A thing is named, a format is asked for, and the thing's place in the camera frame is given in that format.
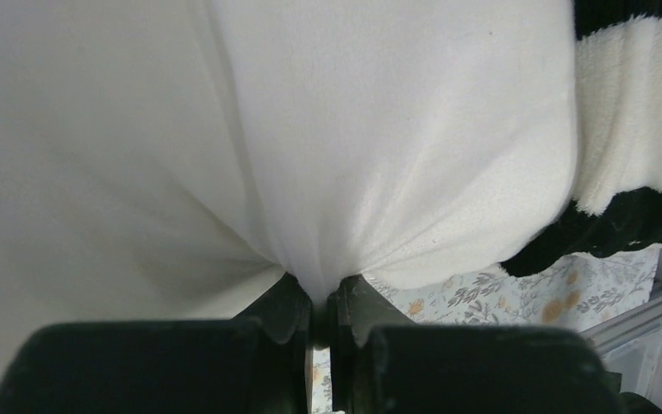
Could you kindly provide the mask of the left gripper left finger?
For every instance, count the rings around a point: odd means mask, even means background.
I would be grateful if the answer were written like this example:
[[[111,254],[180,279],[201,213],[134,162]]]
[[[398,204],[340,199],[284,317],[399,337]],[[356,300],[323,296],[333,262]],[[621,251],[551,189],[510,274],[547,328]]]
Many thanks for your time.
[[[239,315],[258,340],[251,358],[250,413],[308,413],[312,392],[312,303],[286,273]]]

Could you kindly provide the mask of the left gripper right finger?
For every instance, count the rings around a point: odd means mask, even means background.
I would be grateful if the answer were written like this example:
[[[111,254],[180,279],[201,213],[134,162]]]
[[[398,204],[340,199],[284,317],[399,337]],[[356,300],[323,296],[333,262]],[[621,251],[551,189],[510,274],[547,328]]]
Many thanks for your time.
[[[357,413],[353,386],[359,381],[362,349],[377,327],[409,326],[414,321],[361,275],[343,279],[327,300],[332,407]]]

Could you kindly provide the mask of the white pillow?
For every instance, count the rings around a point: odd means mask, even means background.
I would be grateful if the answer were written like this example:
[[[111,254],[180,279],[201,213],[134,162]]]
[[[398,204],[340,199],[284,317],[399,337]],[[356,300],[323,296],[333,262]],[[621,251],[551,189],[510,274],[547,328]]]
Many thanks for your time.
[[[0,376],[52,323],[506,261],[571,194],[573,23],[569,1],[0,1]]]

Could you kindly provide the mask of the black white striped pillowcase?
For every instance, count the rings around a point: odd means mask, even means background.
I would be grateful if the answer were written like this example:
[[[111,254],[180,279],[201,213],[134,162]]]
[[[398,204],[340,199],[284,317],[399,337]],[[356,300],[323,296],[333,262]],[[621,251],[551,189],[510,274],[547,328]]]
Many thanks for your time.
[[[578,174],[563,213],[503,270],[662,247],[662,1],[577,1]]]

